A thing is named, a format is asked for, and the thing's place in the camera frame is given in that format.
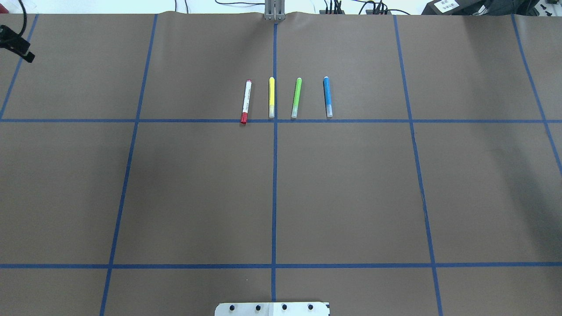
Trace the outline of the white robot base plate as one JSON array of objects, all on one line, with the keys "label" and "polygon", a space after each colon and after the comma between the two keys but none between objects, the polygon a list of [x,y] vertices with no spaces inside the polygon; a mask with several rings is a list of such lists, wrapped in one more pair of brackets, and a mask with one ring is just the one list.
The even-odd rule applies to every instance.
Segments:
[{"label": "white robot base plate", "polygon": [[232,302],[220,303],[215,316],[329,316],[327,302]]}]

